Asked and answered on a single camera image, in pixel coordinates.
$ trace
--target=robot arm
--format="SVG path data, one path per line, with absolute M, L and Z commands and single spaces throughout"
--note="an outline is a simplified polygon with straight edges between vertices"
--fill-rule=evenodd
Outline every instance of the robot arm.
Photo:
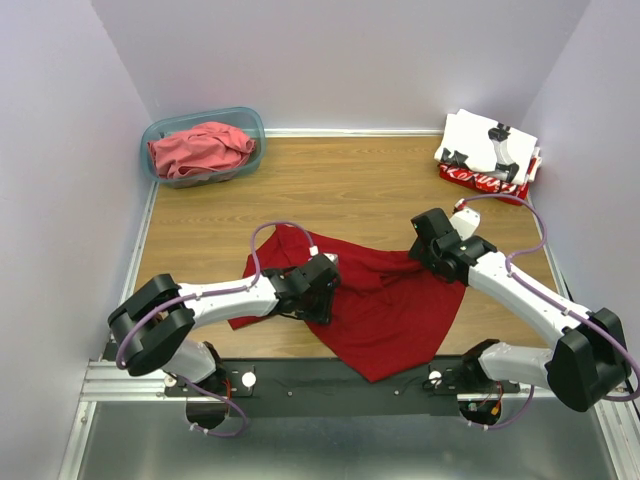
M 209 285 L 176 284 L 168 274 L 157 275 L 109 316 L 109 327 L 130 375 L 162 369 L 216 391 L 224 380 L 220 357 L 211 344 L 189 340 L 187 334 L 231 318 L 270 314 L 327 324 L 340 284 L 336 263 L 335 255 L 317 254 L 300 267 Z M 168 306 L 139 328 L 141 319 L 162 305 Z
M 575 312 L 588 318 L 625 346 L 620 319 L 604 308 L 590 312 L 515 266 L 508 272 L 504 254 L 473 235 L 479 221 L 479 214 L 469 208 L 455 213 L 451 220 L 442 209 L 414 217 L 418 239 L 410 256 L 449 282 L 461 281 L 495 298 L 530 324 L 550 348 L 487 340 L 463 356 L 463 364 L 454 375 L 478 385 L 510 380 L 540 386 L 551 389 L 568 407 L 588 410 L 624 381 L 631 369 L 610 343 L 567 314 Z M 529 288 L 516 281 L 516 276 Z

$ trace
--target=cable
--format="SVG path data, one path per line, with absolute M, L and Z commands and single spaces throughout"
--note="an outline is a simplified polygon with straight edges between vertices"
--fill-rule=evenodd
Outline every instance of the cable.
M 205 395 L 207 397 L 215 398 L 216 400 L 219 400 L 219 401 L 221 401 L 223 403 L 226 403 L 229 407 L 233 408 L 236 412 L 238 412 L 238 414 L 240 414 L 240 416 L 242 417 L 242 425 L 240 425 L 240 428 L 238 430 L 236 430 L 235 432 L 218 433 L 218 432 L 214 432 L 213 430 L 209 430 L 208 428 L 203 428 L 200 425 L 198 425 L 197 423 L 192 423 L 191 424 L 191 429 L 198 430 L 199 432 L 203 432 L 205 435 L 211 435 L 212 437 L 219 437 L 219 438 L 237 437 L 238 435 L 240 435 L 242 432 L 244 432 L 247 429 L 247 427 L 249 426 L 249 417 L 247 417 L 247 414 L 244 413 L 244 410 L 242 410 L 238 406 L 237 403 L 235 403 L 230 398 L 225 398 L 225 397 L 223 397 L 221 395 L 217 395 L 215 393 L 209 392 L 208 390 L 205 390 L 204 388 L 200 388 L 195 383 L 191 382 L 190 380 L 188 380 L 188 379 L 186 379 L 184 377 L 179 377 L 179 378 L 181 378 L 184 381 L 184 383 L 186 383 L 188 386 L 190 386 L 192 389 L 194 389 L 200 395 Z
M 311 238 L 311 235 L 309 234 L 309 232 L 307 232 L 307 230 L 305 230 L 301 225 L 295 223 L 295 222 L 286 222 L 286 221 L 277 221 L 277 222 L 267 222 L 267 223 L 263 223 L 262 225 L 258 226 L 253 233 L 251 234 L 251 239 L 249 240 L 249 246 L 251 248 L 251 257 L 253 258 L 253 263 L 256 267 L 256 273 L 253 277 L 253 280 L 251 280 L 251 283 L 248 286 L 242 286 L 242 287 L 234 287 L 234 288 L 223 288 L 223 289 L 219 289 L 219 290 L 209 290 L 206 292 L 202 293 L 203 297 L 213 297 L 216 295 L 225 295 L 225 294 L 229 294 L 229 293 L 239 293 L 239 292 L 245 292 L 249 289 L 251 289 L 256 283 L 258 283 L 258 280 L 260 279 L 260 259 L 258 258 L 258 252 L 256 249 L 256 236 L 258 235 L 258 233 L 267 228 L 267 227 L 271 227 L 274 225 L 290 225 L 292 227 L 296 227 L 298 229 L 300 229 L 302 231 L 302 233 L 304 233 L 305 237 L 307 237 L 307 240 L 309 241 L 309 251 L 311 252 L 311 255 L 315 255 L 316 253 L 318 253 L 318 248 L 316 247 L 313 239 Z M 151 310 L 149 313 L 147 313 L 144 317 L 142 317 L 140 319 L 140 321 L 138 323 L 136 323 L 136 325 L 131 329 L 131 331 L 129 331 L 129 333 L 124 337 L 124 339 L 122 340 L 122 342 L 120 343 L 120 346 L 118 347 L 118 351 L 116 353 L 116 366 L 120 369 L 120 370 L 125 370 L 127 368 L 127 364 L 124 361 L 124 352 L 126 351 L 127 347 L 129 346 L 129 344 L 131 343 L 131 341 L 133 340 L 133 337 L 147 324 L 149 323 L 153 318 L 155 318 L 156 315 L 158 315 L 161 312 L 164 312 L 165 310 L 167 310 L 168 308 L 177 305 L 179 303 L 183 303 L 183 302 L 188 302 L 190 300 L 195 300 L 197 298 L 196 294 L 191 294 L 191 295 L 185 295 L 183 297 L 176 297 L 176 298 L 172 298 L 171 300 L 167 300 L 166 302 L 158 305 L 156 308 L 154 308 L 153 310 Z M 240 416 L 243 419 L 243 423 L 242 423 L 242 427 L 240 427 L 240 429 L 237 432 L 233 432 L 233 433 L 229 433 L 229 434 L 223 434 L 223 433 L 215 433 L 212 431 L 209 431 L 207 429 L 204 429 L 202 427 L 199 427 L 195 424 L 193 424 L 191 426 L 192 429 L 196 429 L 196 430 L 200 430 L 205 432 L 208 435 L 213 435 L 216 437 L 235 437 L 237 435 L 240 435 L 247 427 L 249 419 L 247 418 L 247 415 L 244 413 L 244 411 L 238 406 L 236 405 L 234 402 L 232 402 L 231 400 L 229 400 L 228 398 L 225 398 L 221 395 L 217 395 L 215 393 L 209 392 L 207 390 L 204 390 L 203 388 L 200 388 L 199 386 L 197 386 L 196 384 L 192 383 L 189 379 L 184 378 L 184 377 L 180 377 L 184 380 L 184 382 L 189 385 L 191 388 L 193 388 L 195 391 L 197 391 L 198 393 L 200 393 L 201 395 L 205 395 L 208 397 L 212 397 L 215 398 L 217 400 L 220 400 L 221 402 L 226 403 L 229 407 L 233 408 L 234 410 L 236 410 Z
M 527 409 L 531 406 L 531 401 L 533 400 L 533 392 L 535 391 L 535 388 L 536 387 L 534 385 L 531 385 L 531 390 L 529 390 L 529 396 L 527 397 L 527 401 L 524 402 L 524 405 L 522 406 L 522 408 L 513 417 L 509 418 L 508 420 L 505 420 L 502 423 L 497 423 L 495 425 L 483 425 L 481 423 L 472 422 L 471 420 L 467 420 L 467 419 L 463 419 L 463 421 L 470 427 L 478 427 L 478 428 L 482 428 L 483 430 L 500 430 L 502 428 L 506 428 L 509 425 L 515 423 L 522 415 L 524 415 L 524 412 L 526 412 Z
M 473 196 L 473 197 L 465 198 L 465 199 L 460 200 L 458 203 L 456 203 L 456 209 L 459 209 L 460 206 L 465 205 L 468 202 L 472 202 L 474 200 L 480 200 L 480 199 L 484 199 L 484 198 L 508 198 L 509 200 L 515 200 L 516 202 L 518 202 L 518 203 L 524 205 L 525 207 L 527 207 L 531 211 L 531 213 L 533 213 L 533 215 L 538 219 L 538 223 L 540 224 L 540 231 L 542 233 L 542 239 L 540 240 L 540 243 L 538 245 L 536 245 L 535 247 L 527 248 L 527 249 L 524 249 L 524 250 L 518 250 L 518 251 L 515 251 L 515 252 L 507 255 L 507 258 L 506 258 L 506 261 L 505 261 L 505 267 L 506 267 L 507 273 L 516 282 L 518 282 L 520 285 L 525 287 L 531 293 L 533 293 L 533 294 L 537 295 L 538 297 L 540 297 L 542 300 L 547 302 L 549 305 L 555 307 L 556 309 L 560 310 L 565 315 L 570 316 L 574 320 L 577 320 L 580 323 L 584 323 L 591 330 L 593 330 L 596 333 L 598 333 L 602 338 L 604 338 L 607 342 L 609 342 L 611 344 L 611 346 L 613 348 L 615 348 L 618 351 L 618 353 L 620 353 L 620 355 L 622 355 L 622 357 L 631 366 L 631 369 L 635 373 L 636 377 L 638 379 L 640 379 L 640 365 L 631 356 L 631 354 L 627 351 L 627 349 L 624 348 L 620 344 L 620 342 L 618 342 L 615 338 L 613 338 L 611 335 L 609 335 L 609 333 L 606 332 L 604 329 L 602 329 L 601 327 L 599 327 L 598 325 L 593 323 L 589 318 L 584 317 L 583 315 L 581 315 L 581 314 L 579 314 L 577 312 L 574 312 L 573 310 L 567 309 L 560 302 L 556 301 L 555 299 L 553 299 L 550 296 L 548 296 L 546 293 L 544 293 L 541 290 L 537 289 L 535 286 L 531 285 L 526 280 L 524 280 L 522 277 L 520 277 L 516 272 L 512 271 L 512 269 L 511 269 L 512 260 L 515 257 L 518 257 L 520 255 L 525 255 L 525 254 L 528 254 L 528 253 L 537 252 L 542 247 L 544 247 L 545 243 L 547 243 L 547 226 L 544 223 L 544 220 L 542 219 L 540 214 L 536 211 L 536 209 L 533 208 L 533 206 L 529 202 L 527 202 L 525 200 L 522 200 L 521 198 L 514 197 L 512 195 L 506 195 L 504 193 L 488 193 L 488 194 L 485 194 L 485 195 L 476 195 L 476 196 Z M 635 392 L 631 393 L 630 395 L 625 395 L 625 396 L 607 395 L 607 396 L 604 397 L 604 399 L 605 400 L 609 400 L 611 402 L 629 402 L 631 400 L 635 400 L 638 397 L 640 397 L 640 389 L 636 390 Z

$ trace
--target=wooden table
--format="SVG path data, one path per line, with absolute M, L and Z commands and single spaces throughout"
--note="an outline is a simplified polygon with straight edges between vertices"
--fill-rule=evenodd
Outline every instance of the wooden table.
M 440 179 L 433 153 L 439 137 L 269 139 L 253 175 L 198 188 L 160 187 L 138 274 L 138 286 L 158 273 L 177 282 L 239 278 L 253 229 L 292 220 L 309 230 L 380 250 L 409 249 L 409 220 L 433 207 L 449 212 L 473 193 Z M 539 241 L 531 214 L 497 200 L 476 202 L 478 234 L 509 253 Z M 259 237 L 263 242 L 272 230 Z M 517 264 L 548 287 L 543 252 Z M 271 318 L 232 331 L 226 322 L 192 332 L 222 356 L 332 356 L 304 323 Z M 439 353 L 463 353 L 486 338 L 544 346 L 538 335 L 492 298 L 467 289 Z

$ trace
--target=white wall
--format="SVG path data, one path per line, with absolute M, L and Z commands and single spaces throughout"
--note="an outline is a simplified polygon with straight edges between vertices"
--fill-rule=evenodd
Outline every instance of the white wall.
M 567 284 L 579 302 L 622 318 L 636 357 L 639 21 L 636 0 L 593 0 L 523 124 L 544 148 L 533 199 Z
M 148 183 L 150 119 L 86 0 L 0 5 L 0 476 L 57 478 Z
M 521 122 L 588 0 L 92 0 L 152 118 L 267 127 Z

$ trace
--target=laundry basket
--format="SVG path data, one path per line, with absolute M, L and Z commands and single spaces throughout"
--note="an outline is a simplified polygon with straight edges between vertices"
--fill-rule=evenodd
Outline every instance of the laundry basket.
M 256 148 L 251 153 L 247 163 L 241 167 L 225 170 L 222 172 L 207 172 L 185 178 L 160 178 L 156 173 L 151 154 L 147 143 L 153 140 L 160 140 L 169 135 L 189 130 L 201 123 L 220 122 L 227 125 L 240 128 L 244 133 L 256 141 Z M 210 112 L 195 113 L 193 115 L 185 115 L 183 117 L 168 118 L 154 123 L 142 136 L 140 143 L 140 161 L 142 168 L 149 178 L 154 182 L 166 185 L 171 188 L 196 187 L 199 185 L 207 185 L 209 183 L 222 182 L 231 180 L 244 175 L 255 172 L 260 166 L 260 161 L 264 156 L 267 147 L 266 138 L 264 136 L 264 127 L 262 120 L 254 110 L 245 107 L 227 108 L 224 110 L 213 110 Z

